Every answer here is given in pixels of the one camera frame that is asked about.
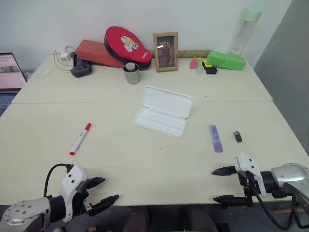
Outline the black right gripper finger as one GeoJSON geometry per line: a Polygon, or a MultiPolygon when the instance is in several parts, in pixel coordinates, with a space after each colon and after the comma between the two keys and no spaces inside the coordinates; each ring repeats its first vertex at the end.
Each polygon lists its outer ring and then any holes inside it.
{"type": "Polygon", "coordinates": [[[224,207],[234,207],[234,206],[247,206],[246,197],[234,197],[233,195],[223,195],[213,198],[217,203],[222,204],[224,207]]]}
{"type": "Polygon", "coordinates": [[[235,166],[227,166],[227,167],[222,167],[214,170],[211,174],[212,175],[218,175],[218,176],[228,176],[232,174],[236,174],[236,168],[235,166]]]}

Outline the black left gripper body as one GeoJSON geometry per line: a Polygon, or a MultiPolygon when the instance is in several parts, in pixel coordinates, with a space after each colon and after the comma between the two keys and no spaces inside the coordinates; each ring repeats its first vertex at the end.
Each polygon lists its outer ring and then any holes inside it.
{"type": "Polygon", "coordinates": [[[76,187],[76,193],[72,200],[72,210],[74,216],[82,214],[91,215],[92,206],[87,197],[89,196],[88,189],[92,188],[93,180],[82,181],[76,187]]]}

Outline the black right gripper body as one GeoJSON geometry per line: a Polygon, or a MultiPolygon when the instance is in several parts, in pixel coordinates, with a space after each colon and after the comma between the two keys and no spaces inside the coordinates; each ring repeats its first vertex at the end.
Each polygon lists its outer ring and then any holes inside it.
{"type": "Polygon", "coordinates": [[[244,176],[239,174],[239,183],[243,186],[244,194],[246,196],[247,206],[253,207],[252,196],[255,196],[255,179],[252,173],[245,171],[244,176]]]}

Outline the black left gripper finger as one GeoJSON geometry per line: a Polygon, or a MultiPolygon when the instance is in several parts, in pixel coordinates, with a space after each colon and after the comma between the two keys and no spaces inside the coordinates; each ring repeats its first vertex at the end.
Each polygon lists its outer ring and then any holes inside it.
{"type": "Polygon", "coordinates": [[[104,177],[94,177],[87,180],[86,190],[92,189],[101,183],[103,183],[106,179],[104,177]]]}
{"type": "Polygon", "coordinates": [[[109,196],[105,199],[102,199],[98,204],[96,205],[90,205],[90,210],[87,211],[87,214],[89,216],[95,216],[105,210],[107,210],[109,207],[111,207],[119,198],[119,194],[109,196]]]}

